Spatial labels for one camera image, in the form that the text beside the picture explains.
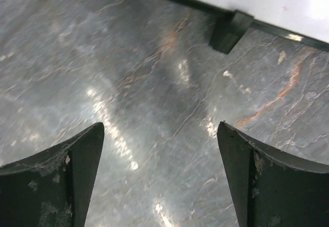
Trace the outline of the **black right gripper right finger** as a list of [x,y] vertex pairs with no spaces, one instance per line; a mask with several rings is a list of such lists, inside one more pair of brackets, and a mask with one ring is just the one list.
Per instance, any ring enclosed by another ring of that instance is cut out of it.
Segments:
[[218,146],[239,226],[328,226],[328,166],[258,141],[226,122]]

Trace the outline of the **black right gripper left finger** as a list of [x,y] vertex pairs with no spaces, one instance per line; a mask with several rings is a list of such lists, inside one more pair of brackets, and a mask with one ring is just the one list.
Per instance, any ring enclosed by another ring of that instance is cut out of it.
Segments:
[[101,122],[1,167],[1,226],[84,226],[104,141]]

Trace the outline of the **white whiteboard black frame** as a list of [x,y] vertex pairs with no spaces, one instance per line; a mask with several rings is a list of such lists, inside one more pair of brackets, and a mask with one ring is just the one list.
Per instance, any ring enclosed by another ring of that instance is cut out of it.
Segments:
[[229,54],[249,28],[328,51],[328,0],[169,0],[216,17],[209,45]]

